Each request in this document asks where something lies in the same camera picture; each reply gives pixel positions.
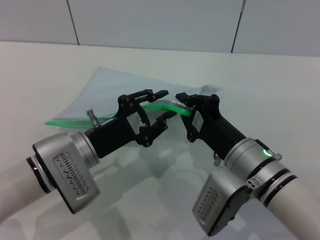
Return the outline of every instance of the plastic bag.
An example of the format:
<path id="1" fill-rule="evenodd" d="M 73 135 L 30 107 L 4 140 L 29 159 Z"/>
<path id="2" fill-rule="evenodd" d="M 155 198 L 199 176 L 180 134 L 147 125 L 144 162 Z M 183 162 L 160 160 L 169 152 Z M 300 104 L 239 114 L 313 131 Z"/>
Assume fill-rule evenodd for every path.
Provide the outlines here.
<path id="1" fill-rule="evenodd" d="M 144 89 L 151 89 L 154 93 L 160 90 L 169 91 L 169 95 L 153 103 L 141 104 L 148 116 L 149 113 L 159 112 L 160 115 L 168 110 L 188 116 L 190 110 L 176 99 L 177 93 L 212 95 L 220 88 L 211 85 L 188 87 L 99 67 L 80 95 L 64 111 L 45 124 L 65 128 L 91 128 L 91 122 L 86 116 L 87 110 L 92 109 L 99 121 L 104 122 L 117 112 L 119 96 Z"/>

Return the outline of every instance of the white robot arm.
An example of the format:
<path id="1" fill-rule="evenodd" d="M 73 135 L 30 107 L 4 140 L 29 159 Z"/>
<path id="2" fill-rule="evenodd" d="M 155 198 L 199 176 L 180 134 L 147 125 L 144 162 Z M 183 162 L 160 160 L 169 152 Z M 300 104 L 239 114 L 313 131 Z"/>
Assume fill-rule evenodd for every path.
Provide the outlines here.
<path id="1" fill-rule="evenodd" d="M 89 110 L 93 128 L 72 135 L 56 134 L 33 144 L 33 156 L 0 175 L 0 223 L 56 189 L 73 214 L 87 206 L 100 193 L 89 171 L 99 159 L 131 141 L 147 148 L 168 129 L 167 119 L 176 112 L 166 111 L 151 124 L 140 106 L 167 94 L 167 90 L 153 93 L 146 89 L 122 95 L 118 112 L 110 119 L 99 123 Z"/>
<path id="2" fill-rule="evenodd" d="M 176 98 L 191 115 L 181 116 L 190 142 L 203 140 L 213 149 L 217 167 L 207 178 L 193 214 L 208 236 L 214 236 L 235 218 L 240 207 L 258 199 L 298 239 L 320 239 L 320 202 L 261 141 L 245 137 L 219 111 L 217 95 Z"/>

